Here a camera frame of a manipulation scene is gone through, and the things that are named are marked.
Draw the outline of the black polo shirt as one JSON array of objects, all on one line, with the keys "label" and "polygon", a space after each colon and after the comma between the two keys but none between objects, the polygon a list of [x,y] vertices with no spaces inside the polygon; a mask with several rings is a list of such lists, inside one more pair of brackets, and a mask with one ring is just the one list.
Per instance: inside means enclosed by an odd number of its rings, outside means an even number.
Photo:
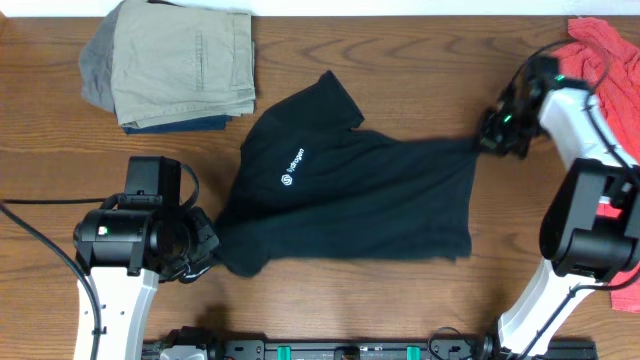
[{"label": "black polo shirt", "polygon": [[472,140],[399,141],[363,119],[332,72],[268,108],[241,146],[211,264],[252,277],[284,258],[468,256]]}]

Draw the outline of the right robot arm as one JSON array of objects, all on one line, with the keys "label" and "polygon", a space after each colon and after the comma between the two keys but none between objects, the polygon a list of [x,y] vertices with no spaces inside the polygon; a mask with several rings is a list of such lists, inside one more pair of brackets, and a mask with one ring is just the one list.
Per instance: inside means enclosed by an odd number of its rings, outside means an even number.
[{"label": "right robot arm", "polygon": [[600,112],[594,90],[564,75],[523,75],[483,119],[478,147],[525,157],[546,134],[567,170],[540,225],[542,260],[515,304],[497,320],[477,359],[541,359],[556,331],[591,293],[639,277],[639,166]]}]

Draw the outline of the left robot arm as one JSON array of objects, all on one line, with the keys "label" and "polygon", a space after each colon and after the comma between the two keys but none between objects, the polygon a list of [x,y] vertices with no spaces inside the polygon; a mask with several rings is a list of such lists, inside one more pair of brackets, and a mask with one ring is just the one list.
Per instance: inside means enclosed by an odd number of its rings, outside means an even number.
[{"label": "left robot arm", "polygon": [[219,239],[199,207],[97,209],[74,231],[76,359],[139,359],[158,285],[190,283],[217,263]]}]

